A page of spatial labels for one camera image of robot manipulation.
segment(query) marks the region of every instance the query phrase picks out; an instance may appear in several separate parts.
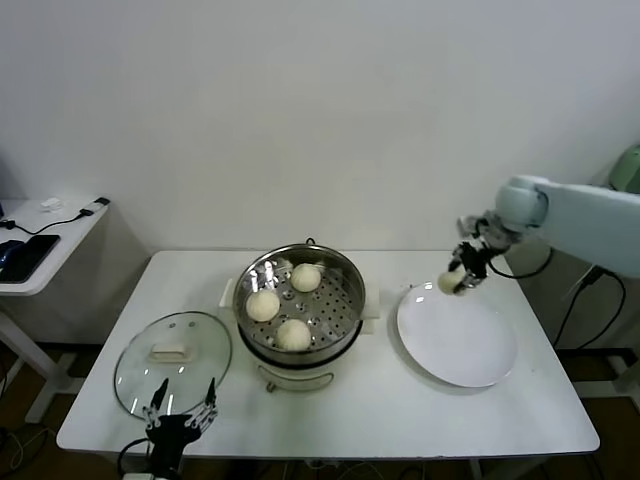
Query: white bun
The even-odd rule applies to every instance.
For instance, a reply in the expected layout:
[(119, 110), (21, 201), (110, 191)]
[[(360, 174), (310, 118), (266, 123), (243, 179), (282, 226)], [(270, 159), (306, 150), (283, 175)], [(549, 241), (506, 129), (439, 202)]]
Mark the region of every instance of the white bun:
[(246, 308), (256, 322), (268, 322), (280, 311), (280, 299), (271, 290), (260, 290), (249, 295)]
[[(438, 287), (442, 293), (446, 295), (454, 295), (454, 288), (464, 278), (464, 271), (456, 270), (455, 272), (445, 272), (438, 277)], [(466, 290), (462, 290), (455, 295), (464, 295)]]
[(276, 345), (288, 352), (301, 352), (311, 345), (311, 331), (302, 320), (287, 320), (278, 327)]
[(299, 292), (312, 292), (320, 285), (320, 269), (310, 263), (301, 263), (291, 273), (291, 286)]

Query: glass lid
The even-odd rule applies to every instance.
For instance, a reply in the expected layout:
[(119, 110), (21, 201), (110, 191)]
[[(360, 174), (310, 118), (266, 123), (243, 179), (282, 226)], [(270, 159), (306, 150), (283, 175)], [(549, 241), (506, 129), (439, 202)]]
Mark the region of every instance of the glass lid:
[(142, 418), (142, 407), (168, 378), (160, 414), (188, 412), (204, 401), (212, 378), (219, 387), (231, 354), (229, 331), (218, 318), (204, 312), (168, 315), (140, 332), (120, 355), (113, 377), (116, 397)]

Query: metal pot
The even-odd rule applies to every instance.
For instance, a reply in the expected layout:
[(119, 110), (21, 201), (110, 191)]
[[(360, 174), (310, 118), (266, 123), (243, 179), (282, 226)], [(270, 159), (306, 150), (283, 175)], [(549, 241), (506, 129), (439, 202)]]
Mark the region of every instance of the metal pot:
[[(234, 314), (246, 346), (261, 360), (280, 368), (326, 364), (347, 351), (362, 328), (362, 275), (341, 253), (315, 245), (312, 239), (307, 242), (280, 247), (255, 260), (240, 276), (233, 295)], [(315, 264), (321, 270), (321, 283), (312, 292), (298, 292), (291, 286), (291, 272), (301, 263)], [(258, 323), (249, 317), (245, 305), (249, 295), (263, 289), (278, 295), (280, 311), (269, 322)], [(306, 322), (311, 330), (312, 343), (305, 351), (285, 351), (276, 344), (278, 327), (291, 318)]]

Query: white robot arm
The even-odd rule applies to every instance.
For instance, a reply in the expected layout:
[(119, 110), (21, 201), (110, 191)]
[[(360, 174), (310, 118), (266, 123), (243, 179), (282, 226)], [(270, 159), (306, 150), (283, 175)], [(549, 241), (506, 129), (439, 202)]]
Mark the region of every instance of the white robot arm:
[(464, 266), (456, 293), (486, 278), (486, 265), (524, 235), (628, 277), (640, 277), (640, 196), (585, 185), (517, 176), (502, 186), (495, 209), (459, 220), (461, 243), (449, 271)]

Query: white backdrop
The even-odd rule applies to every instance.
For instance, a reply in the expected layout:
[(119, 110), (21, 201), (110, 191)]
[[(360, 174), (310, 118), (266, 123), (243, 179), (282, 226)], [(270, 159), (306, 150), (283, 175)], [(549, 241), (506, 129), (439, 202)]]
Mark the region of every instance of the white backdrop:
[(585, 182), (638, 140), (639, 16), (632, 0), (2, 2), (3, 194), (108, 196), (110, 235), (142, 250), (450, 249), (509, 175)]

